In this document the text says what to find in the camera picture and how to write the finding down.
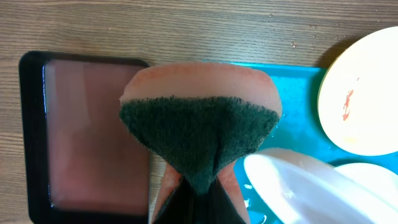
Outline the white plate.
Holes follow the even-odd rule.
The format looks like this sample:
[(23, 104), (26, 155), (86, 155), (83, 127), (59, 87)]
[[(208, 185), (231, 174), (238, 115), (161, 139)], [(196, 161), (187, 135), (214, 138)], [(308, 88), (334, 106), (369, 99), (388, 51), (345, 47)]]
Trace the white plate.
[(397, 223), (397, 210), (318, 159), (270, 148), (244, 159), (260, 198), (283, 223)]

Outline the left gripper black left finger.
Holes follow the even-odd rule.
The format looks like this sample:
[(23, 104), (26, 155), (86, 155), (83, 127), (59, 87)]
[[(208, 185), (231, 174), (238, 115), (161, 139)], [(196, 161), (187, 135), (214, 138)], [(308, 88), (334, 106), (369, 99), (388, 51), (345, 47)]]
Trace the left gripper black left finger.
[(192, 224), (195, 196), (192, 187), (183, 177), (161, 206), (153, 224)]

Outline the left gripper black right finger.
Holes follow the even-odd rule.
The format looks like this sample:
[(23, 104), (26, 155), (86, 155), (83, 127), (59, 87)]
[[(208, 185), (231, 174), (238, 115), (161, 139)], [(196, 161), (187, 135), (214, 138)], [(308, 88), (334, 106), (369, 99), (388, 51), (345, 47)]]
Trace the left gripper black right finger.
[(219, 179), (195, 197), (195, 224), (245, 224)]

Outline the light blue plate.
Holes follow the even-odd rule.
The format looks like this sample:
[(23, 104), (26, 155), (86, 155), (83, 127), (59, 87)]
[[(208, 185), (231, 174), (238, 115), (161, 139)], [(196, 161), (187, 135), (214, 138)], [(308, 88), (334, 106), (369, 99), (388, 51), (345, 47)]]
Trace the light blue plate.
[(397, 209), (397, 174), (370, 163), (350, 163), (334, 170), (359, 183)]

